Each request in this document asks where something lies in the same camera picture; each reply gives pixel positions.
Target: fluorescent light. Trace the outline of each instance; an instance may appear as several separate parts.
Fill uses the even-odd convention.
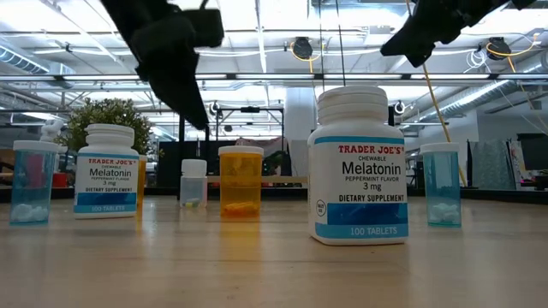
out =
[[[154,105],[154,104],[152,104],[152,103],[149,103],[149,104],[140,104],[140,105],[134,104],[134,107],[135,107],[135,108],[143,108],[143,107],[151,107],[151,106],[153,106],[153,105]]]
[[[0,76],[0,81],[55,81],[53,76]]]
[[[468,53],[471,51],[476,51],[476,48],[470,48],[465,50],[434,50],[432,52],[433,56],[450,56],[450,55],[459,55],[462,53]]]
[[[414,122],[414,123],[400,123],[400,125],[402,124],[405,124],[405,126],[441,126],[442,123],[431,123],[431,122],[426,122],[426,123],[421,123],[421,122]]]
[[[95,80],[140,80],[136,74],[121,74],[121,75],[67,75],[63,76],[66,81],[95,81]]]
[[[535,79],[548,79],[548,74],[500,74],[498,76],[499,79],[505,80],[535,80]]]
[[[8,123],[10,126],[17,126],[17,127],[32,127],[32,126],[44,126],[44,122],[21,122],[21,123]]]
[[[62,120],[60,117],[55,115],[46,114],[43,112],[23,112],[25,116],[31,116],[41,120]]]
[[[342,74],[325,74],[324,78],[341,80],[343,78],[343,75]],[[402,78],[402,75],[401,74],[345,74],[344,78],[347,80],[353,80],[353,79],[399,80]]]
[[[175,137],[174,135],[164,131],[160,127],[151,127],[151,133],[154,133],[158,137],[165,137],[167,139],[171,139],[172,141],[179,141],[179,139],[177,137]]]
[[[487,79],[489,74],[428,74],[431,80],[469,80],[469,79]],[[426,79],[424,74],[412,74],[411,79]]]
[[[534,66],[534,67],[532,67],[532,68],[526,69],[526,70],[523,71],[523,73],[531,73],[531,72],[533,72],[535,69],[538,69],[538,68],[542,68],[542,64],[538,64],[538,65],[536,65],[536,66]]]
[[[226,79],[226,74],[196,74],[197,80]]]
[[[314,74],[237,74],[237,80],[310,80]]]

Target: potted plant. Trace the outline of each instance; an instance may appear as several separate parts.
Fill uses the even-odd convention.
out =
[[[67,123],[67,133],[57,138],[57,143],[66,145],[70,150],[78,151],[87,145],[86,127],[94,123],[116,124],[131,127],[135,133],[133,148],[141,155],[147,154],[151,123],[139,111],[135,110],[131,99],[119,98],[92,101],[87,98],[83,107],[74,110]]]

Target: white plastic bottle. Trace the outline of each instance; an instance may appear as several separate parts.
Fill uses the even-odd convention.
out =
[[[139,153],[134,130],[110,124],[86,128],[89,146],[78,151],[74,217],[135,216]]]
[[[346,86],[318,102],[308,139],[308,227],[326,245],[402,243],[408,236],[403,134],[384,123],[388,100],[375,86]]]
[[[183,159],[179,205],[187,208],[207,206],[207,161]]]

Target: wooden table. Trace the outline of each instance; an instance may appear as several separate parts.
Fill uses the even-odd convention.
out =
[[[12,228],[0,204],[0,307],[541,307],[548,206],[463,201],[460,229],[428,228],[410,199],[397,246],[324,246],[306,202],[264,202],[260,222],[222,221],[148,198],[142,220]]]

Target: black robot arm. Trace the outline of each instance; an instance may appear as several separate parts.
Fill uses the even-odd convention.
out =
[[[524,9],[536,0],[512,0]],[[380,52],[383,56],[406,56],[419,67],[432,55],[436,42],[449,44],[464,27],[477,24],[508,0],[412,0],[414,12]]]
[[[198,129],[207,114],[196,83],[196,47],[224,37],[218,9],[180,10],[166,0],[101,0],[156,96]]]

